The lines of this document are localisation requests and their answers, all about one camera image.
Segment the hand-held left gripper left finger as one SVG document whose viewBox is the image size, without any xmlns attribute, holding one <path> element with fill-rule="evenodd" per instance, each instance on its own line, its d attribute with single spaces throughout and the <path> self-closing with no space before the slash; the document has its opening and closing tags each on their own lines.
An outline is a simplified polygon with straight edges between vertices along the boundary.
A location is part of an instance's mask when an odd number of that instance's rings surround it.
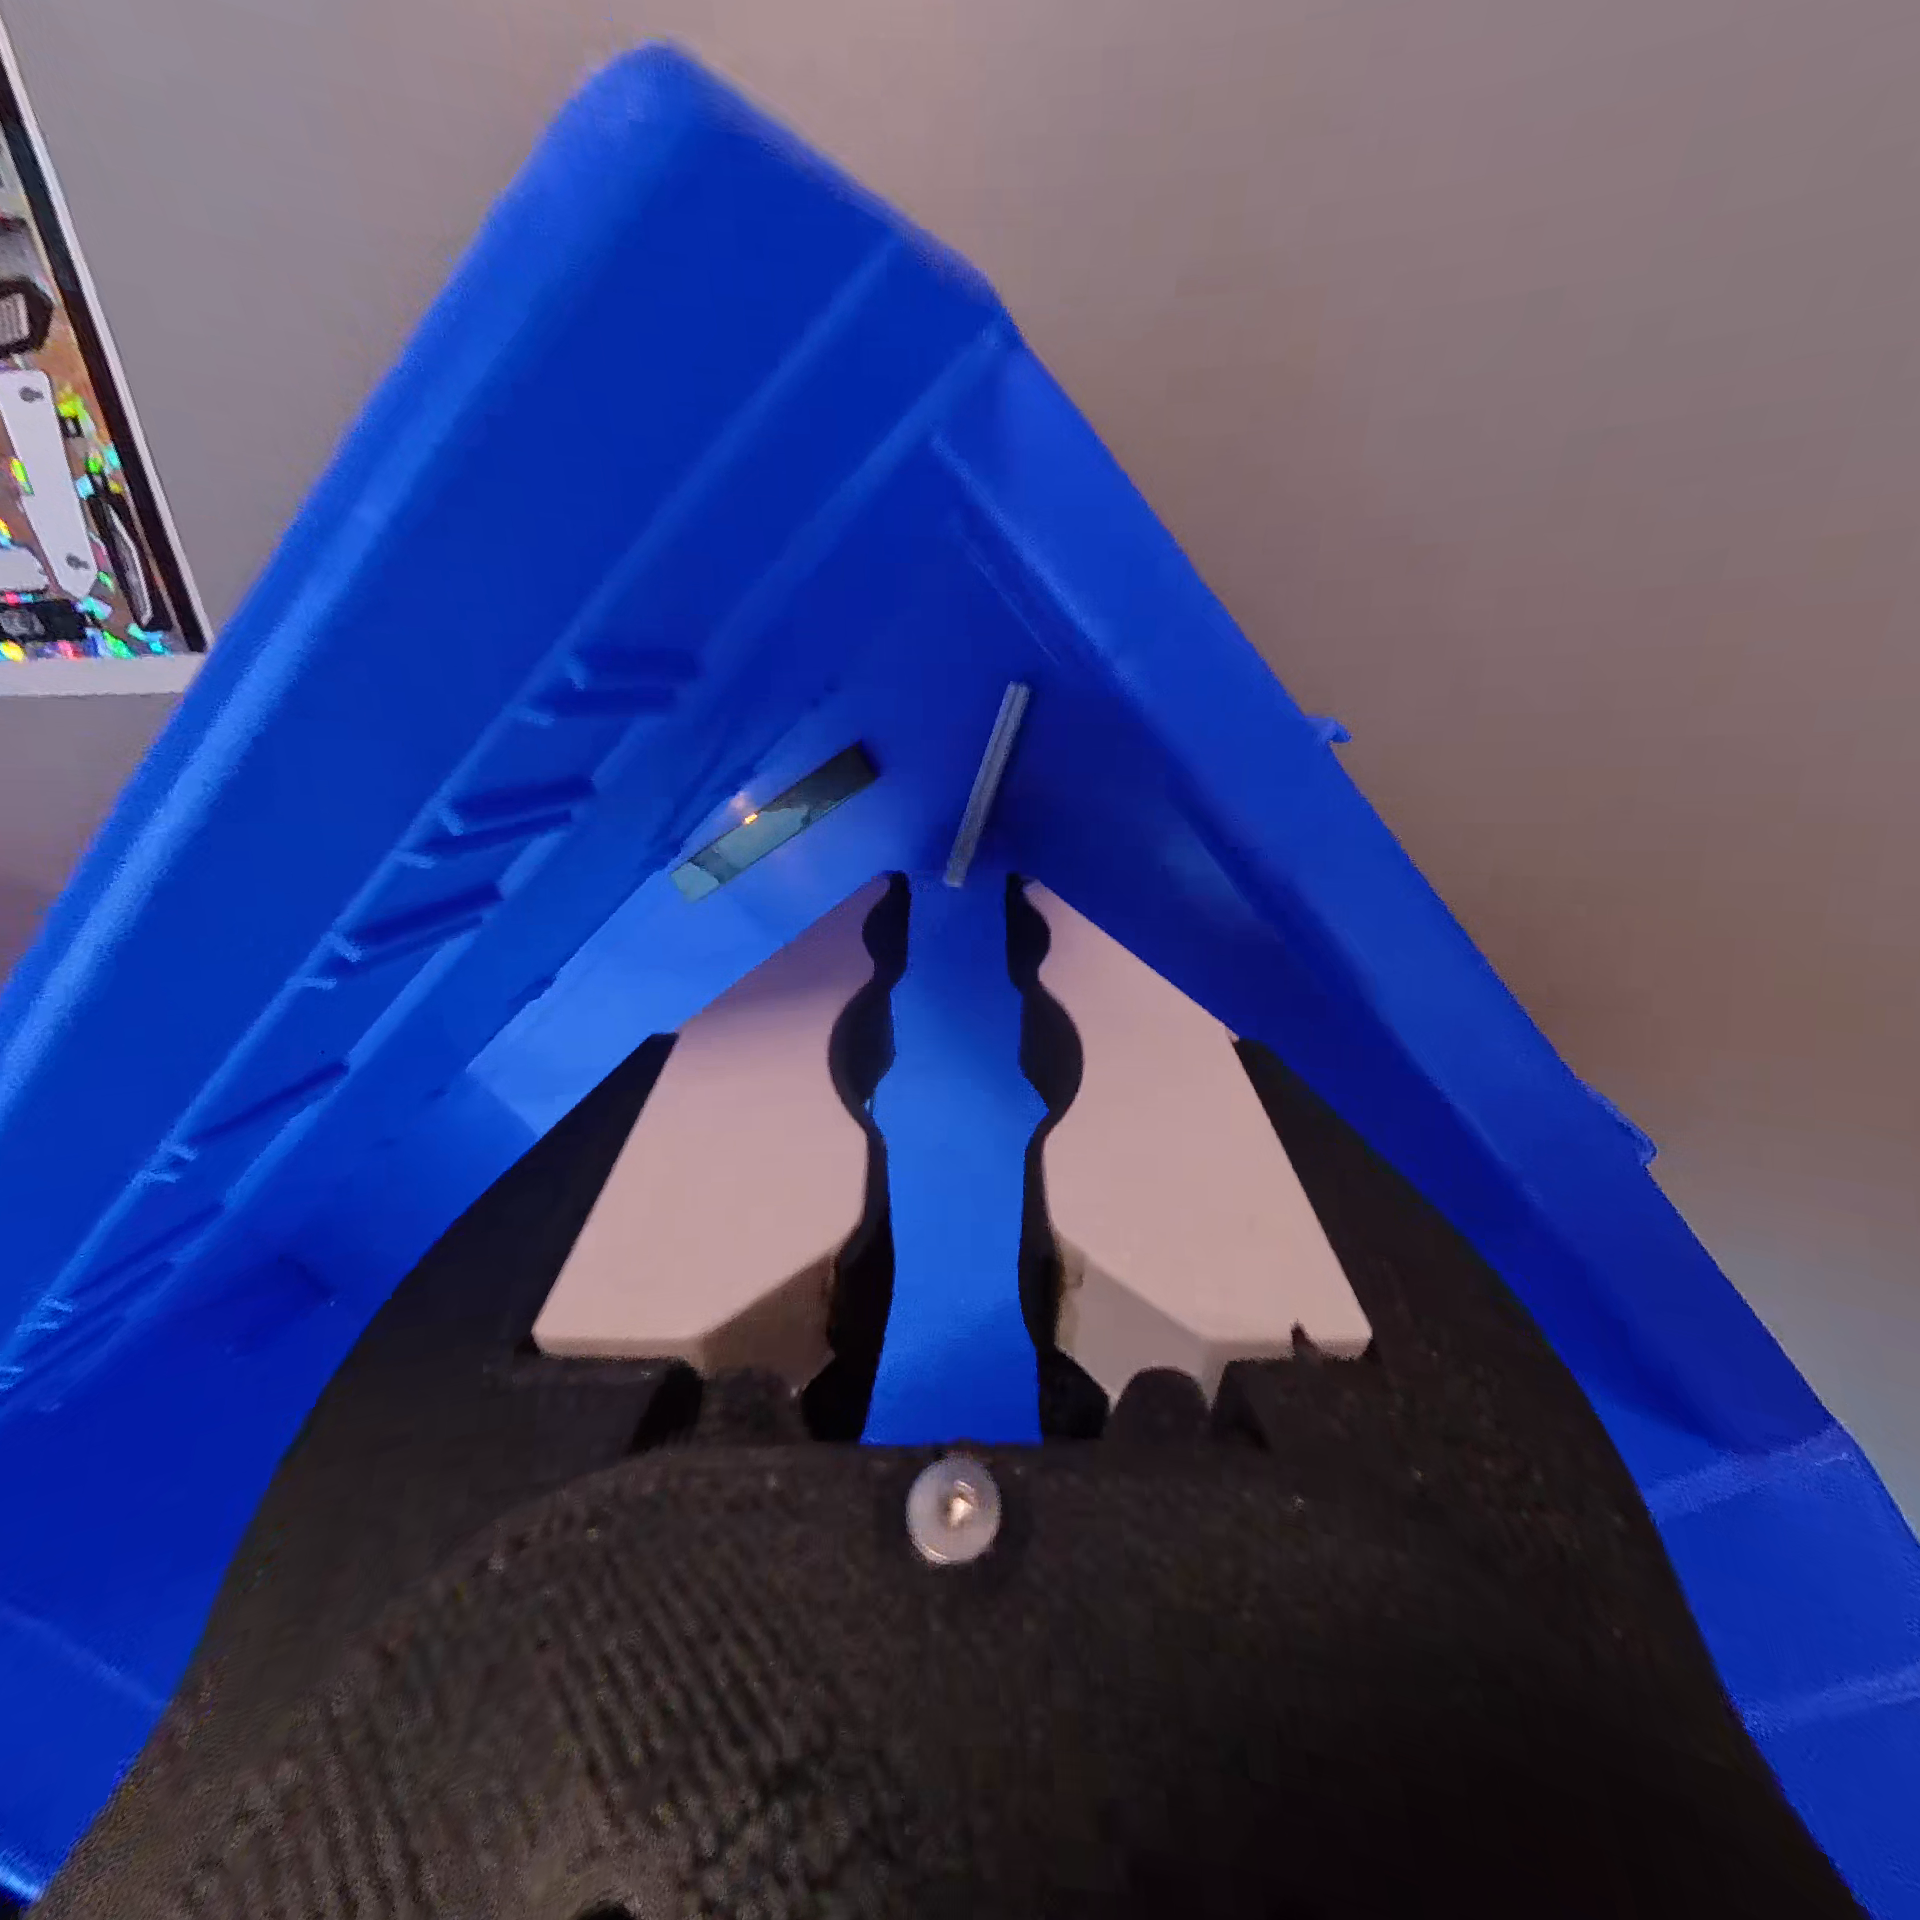
<svg viewBox="0 0 1920 1920">
<path fill-rule="evenodd" d="M 680 1360 L 803 1389 L 864 1213 L 869 1138 L 827 1042 L 871 982 L 869 879 L 709 1003 L 669 1048 L 531 1329 L 539 1358 Z"/>
</svg>

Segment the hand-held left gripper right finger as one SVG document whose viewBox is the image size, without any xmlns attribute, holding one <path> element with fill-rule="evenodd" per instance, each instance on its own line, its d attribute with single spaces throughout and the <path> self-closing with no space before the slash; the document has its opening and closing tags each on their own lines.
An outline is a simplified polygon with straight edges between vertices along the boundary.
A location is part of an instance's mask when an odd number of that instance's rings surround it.
<svg viewBox="0 0 1920 1920">
<path fill-rule="evenodd" d="M 1373 1326 L 1229 1025 L 1051 888 L 1021 903 L 1077 1065 L 1039 1142 L 1051 1342 L 1107 1400 L 1149 1372 L 1210 1400 L 1237 1360 L 1369 1353 Z"/>
</svg>

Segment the grey lego axle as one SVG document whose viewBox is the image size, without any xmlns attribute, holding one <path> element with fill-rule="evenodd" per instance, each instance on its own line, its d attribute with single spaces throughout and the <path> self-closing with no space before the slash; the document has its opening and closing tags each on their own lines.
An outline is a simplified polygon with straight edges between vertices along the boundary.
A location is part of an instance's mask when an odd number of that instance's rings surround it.
<svg viewBox="0 0 1920 1920">
<path fill-rule="evenodd" d="M 1007 682 L 1003 688 L 1003 698 L 996 703 L 994 725 L 984 738 L 983 753 L 973 768 L 973 779 L 967 788 L 967 799 L 963 806 L 963 818 L 956 822 L 956 832 L 951 836 L 951 848 L 946 856 L 943 868 L 943 885 L 956 890 L 967 883 L 970 865 L 979 853 L 979 842 L 984 840 L 984 829 L 994 818 L 996 795 L 1003 788 L 1003 779 L 1007 775 L 1010 756 L 1019 742 L 1019 725 L 1024 720 L 1024 708 L 1031 703 L 1031 685 L 1024 682 Z"/>
</svg>

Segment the labelled blue plastic bin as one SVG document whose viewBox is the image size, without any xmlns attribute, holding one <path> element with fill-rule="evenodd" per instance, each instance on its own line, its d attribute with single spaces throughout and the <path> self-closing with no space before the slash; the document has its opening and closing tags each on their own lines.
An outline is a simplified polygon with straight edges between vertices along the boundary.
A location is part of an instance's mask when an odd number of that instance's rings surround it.
<svg viewBox="0 0 1920 1920">
<path fill-rule="evenodd" d="M 1510 1282 L 1859 1902 L 1916 1540 L 991 286 L 669 46 L 539 136 L 3 988 L 3 1896 L 399 1273 L 637 1042 L 984 829 Z"/>
</svg>

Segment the holographic sticker sheet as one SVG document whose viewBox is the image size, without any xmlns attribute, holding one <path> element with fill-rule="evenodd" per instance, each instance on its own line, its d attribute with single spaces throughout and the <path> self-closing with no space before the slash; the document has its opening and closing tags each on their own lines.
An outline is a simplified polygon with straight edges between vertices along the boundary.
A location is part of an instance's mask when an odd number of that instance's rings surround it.
<svg viewBox="0 0 1920 1920">
<path fill-rule="evenodd" d="M 186 685 L 210 626 L 3 33 L 3 690 Z"/>
</svg>

